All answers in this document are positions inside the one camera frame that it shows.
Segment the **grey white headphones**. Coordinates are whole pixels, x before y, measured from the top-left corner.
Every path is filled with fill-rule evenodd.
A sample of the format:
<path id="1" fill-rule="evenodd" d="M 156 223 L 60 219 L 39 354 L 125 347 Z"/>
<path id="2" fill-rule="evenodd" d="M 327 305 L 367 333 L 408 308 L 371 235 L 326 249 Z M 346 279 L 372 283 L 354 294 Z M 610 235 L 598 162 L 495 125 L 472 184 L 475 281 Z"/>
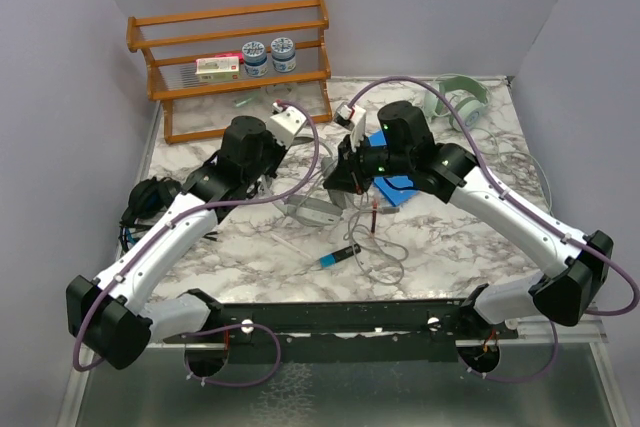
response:
<path id="1" fill-rule="evenodd" d="M 371 204 L 365 205 L 361 200 L 358 205 L 355 204 L 352 194 L 347 194 L 335 190 L 328 190 L 328 199 L 323 200 L 317 198 L 315 193 L 322 187 L 322 182 L 333 169 L 337 161 L 337 155 L 334 149 L 328 143 L 320 138 L 319 146 L 326 152 L 324 156 L 319 157 L 319 168 L 310 178 L 310 187 L 303 194 L 291 194 L 281 199 L 273 201 L 273 205 L 285 216 L 289 217 L 303 226 L 324 228 L 335 226 L 342 219 L 343 213 L 347 210 L 348 204 L 355 209 L 355 213 L 347 220 L 347 232 L 344 239 L 347 241 L 347 247 L 359 244 L 361 251 L 364 250 L 371 254 L 377 254 L 383 257 L 391 265 L 398 269 L 396 274 L 374 274 L 373 267 L 365 267 L 359 259 L 358 254 L 353 258 L 361 272 L 374 283 L 392 286 L 398 285 L 404 278 L 405 267 L 403 262 L 408 258 L 409 251 L 401 244 L 391 241 L 379 241 L 370 235 L 370 229 L 367 230 L 363 224 L 359 222 L 360 218 L 365 214 L 371 216 Z"/>

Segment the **black blue headphones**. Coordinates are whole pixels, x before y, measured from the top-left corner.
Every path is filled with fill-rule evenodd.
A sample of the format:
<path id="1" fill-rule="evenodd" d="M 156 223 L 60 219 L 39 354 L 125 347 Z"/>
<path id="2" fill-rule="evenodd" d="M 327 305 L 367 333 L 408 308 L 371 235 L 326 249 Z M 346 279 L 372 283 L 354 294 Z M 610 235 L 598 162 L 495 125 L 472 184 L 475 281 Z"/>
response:
<path id="1" fill-rule="evenodd" d="M 139 182 L 130 192 L 128 205 L 119 223 L 119 243 L 127 253 L 152 226 L 142 220 L 153 219 L 167 211 L 178 194 L 187 193 L 182 184 L 170 177 L 153 176 Z"/>

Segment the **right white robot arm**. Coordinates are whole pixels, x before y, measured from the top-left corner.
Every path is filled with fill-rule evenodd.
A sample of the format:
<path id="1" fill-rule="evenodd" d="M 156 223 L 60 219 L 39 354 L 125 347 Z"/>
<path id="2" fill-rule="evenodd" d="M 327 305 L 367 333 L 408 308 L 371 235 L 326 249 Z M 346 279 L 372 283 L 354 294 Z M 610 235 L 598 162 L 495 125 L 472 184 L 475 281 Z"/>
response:
<path id="1" fill-rule="evenodd" d="M 482 285 L 463 303 L 461 330 L 481 338 L 509 319 L 543 315 L 562 326 L 578 324 L 603 285 L 612 239 L 601 231 L 587 236 L 509 190 L 484 173 L 475 155 L 454 143 L 438 143 L 421 110 L 408 101 L 378 112 L 385 143 L 374 146 L 364 133 L 364 109 L 341 105 L 335 123 L 348 129 L 338 162 L 323 186 L 361 195 L 378 177 L 407 177 L 414 189 L 433 195 L 483 221 L 518 247 L 538 267 L 533 276 Z"/>

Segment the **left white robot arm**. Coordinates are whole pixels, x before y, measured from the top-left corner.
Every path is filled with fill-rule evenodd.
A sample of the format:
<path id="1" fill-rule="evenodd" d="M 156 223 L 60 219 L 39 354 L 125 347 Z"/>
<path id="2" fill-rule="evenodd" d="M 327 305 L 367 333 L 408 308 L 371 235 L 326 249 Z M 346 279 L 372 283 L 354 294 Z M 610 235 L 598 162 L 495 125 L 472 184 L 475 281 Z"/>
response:
<path id="1" fill-rule="evenodd" d="M 76 341 L 121 370 L 145 350 L 158 323 L 143 312 L 168 270 L 238 204 L 263 176 L 275 173 L 302 127 L 283 112 L 267 122 L 239 116 L 220 149 L 194 170 L 160 220 L 96 279 L 66 288 L 67 322 Z"/>

